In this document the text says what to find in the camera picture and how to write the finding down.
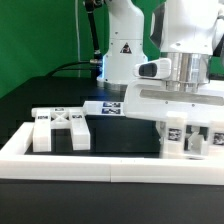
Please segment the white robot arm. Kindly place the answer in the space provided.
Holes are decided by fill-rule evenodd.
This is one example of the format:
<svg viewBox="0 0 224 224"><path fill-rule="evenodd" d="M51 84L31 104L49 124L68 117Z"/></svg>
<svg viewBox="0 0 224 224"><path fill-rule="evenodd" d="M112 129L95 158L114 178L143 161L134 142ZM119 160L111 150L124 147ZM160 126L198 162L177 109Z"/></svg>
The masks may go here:
<svg viewBox="0 0 224 224"><path fill-rule="evenodd" d="M166 0L152 13L156 60L143 53L144 15L131 0L105 0L109 50L98 83L125 90L124 114L157 123L161 143L183 144L186 127L210 127L224 113L224 82L209 79L210 58L224 37L219 0Z"/></svg>

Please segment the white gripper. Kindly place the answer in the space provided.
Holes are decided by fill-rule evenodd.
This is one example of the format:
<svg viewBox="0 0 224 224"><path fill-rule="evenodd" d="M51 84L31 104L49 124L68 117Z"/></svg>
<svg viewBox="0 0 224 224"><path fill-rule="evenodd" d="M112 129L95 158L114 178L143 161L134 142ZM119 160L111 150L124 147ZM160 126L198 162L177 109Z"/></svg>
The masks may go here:
<svg viewBox="0 0 224 224"><path fill-rule="evenodd" d="M126 117L165 122L170 114L184 117L187 125L209 127L224 119L224 80L199 84L195 92L168 89L171 60L158 59L137 64L135 79L126 89L123 111ZM199 128L187 135L189 149L199 145Z"/></svg>

